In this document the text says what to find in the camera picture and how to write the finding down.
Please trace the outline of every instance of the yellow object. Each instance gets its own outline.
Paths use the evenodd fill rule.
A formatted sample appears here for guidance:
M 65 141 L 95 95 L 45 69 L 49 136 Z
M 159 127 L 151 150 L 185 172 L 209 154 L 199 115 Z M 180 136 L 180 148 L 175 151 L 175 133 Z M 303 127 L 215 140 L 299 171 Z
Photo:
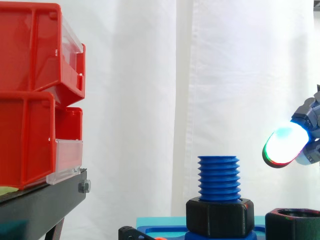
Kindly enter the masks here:
M 13 193 L 18 191 L 18 188 L 10 187 L 10 186 L 0 186 L 0 196 L 5 195 L 7 193 Z

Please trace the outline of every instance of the metal bolt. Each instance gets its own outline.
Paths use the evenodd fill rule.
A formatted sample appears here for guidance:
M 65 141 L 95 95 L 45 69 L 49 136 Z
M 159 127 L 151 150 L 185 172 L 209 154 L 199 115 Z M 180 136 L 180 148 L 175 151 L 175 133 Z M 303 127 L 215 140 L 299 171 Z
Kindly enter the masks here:
M 83 180 L 80 184 L 80 191 L 84 194 L 87 194 L 90 192 L 91 190 L 91 181 L 86 179 Z

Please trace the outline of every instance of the hexagonal nut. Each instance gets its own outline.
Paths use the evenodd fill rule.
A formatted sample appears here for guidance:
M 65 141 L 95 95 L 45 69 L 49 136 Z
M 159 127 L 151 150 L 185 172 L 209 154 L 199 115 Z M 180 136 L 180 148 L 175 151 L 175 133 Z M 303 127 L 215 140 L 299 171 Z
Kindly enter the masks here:
M 266 240 L 320 239 L 320 211 L 276 208 L 265 215 Z
M 91 190 L 91 181 L 86 179 L 79 183 L 78 185 L 78 191 L 79 193 L 87 194 Z
M 244 238 L 255 226 L 254 203 L 201 201 L 199 197 L 186 203 L 186 227 L 207 238 Z

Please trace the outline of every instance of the green light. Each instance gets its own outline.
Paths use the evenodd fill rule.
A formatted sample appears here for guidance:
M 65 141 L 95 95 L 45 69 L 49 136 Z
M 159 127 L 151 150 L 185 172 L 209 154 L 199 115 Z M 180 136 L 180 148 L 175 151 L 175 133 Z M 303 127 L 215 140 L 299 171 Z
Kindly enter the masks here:
M 265 155 L 275 164 L 287 164 L 296 158 L 308 141 L 307 131 L 290 121 L 270 136 L 265 144 Z

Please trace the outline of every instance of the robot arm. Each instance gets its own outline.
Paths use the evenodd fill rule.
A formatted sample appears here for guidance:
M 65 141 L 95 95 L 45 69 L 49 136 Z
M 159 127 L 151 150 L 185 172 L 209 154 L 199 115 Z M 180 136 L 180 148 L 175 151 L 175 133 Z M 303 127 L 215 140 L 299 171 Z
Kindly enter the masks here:
M 294 159 L 309 165 L 320 162 L 320 85 L 292 115 L 290 123 L 277 129 L 265 144 L 262 157 L 273 168 L 283 168 Z

